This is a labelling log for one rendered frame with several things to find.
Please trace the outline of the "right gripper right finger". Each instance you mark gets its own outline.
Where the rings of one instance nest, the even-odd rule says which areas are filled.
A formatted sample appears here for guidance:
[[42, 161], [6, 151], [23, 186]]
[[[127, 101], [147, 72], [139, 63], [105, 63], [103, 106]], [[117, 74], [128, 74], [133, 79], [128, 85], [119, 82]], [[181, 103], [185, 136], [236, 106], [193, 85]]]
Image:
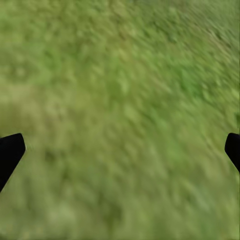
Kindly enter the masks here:
[[240, 135], [229, 133], [224, 150], [237, 170], [240, 172]]

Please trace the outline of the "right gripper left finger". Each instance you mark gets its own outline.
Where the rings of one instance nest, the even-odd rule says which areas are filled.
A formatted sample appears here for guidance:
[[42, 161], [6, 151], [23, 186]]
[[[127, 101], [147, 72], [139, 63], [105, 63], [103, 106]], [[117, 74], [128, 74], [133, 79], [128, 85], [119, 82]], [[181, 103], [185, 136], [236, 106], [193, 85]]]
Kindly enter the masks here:
[[21, 133], [0, 138], [0, 192], [26, 151]]

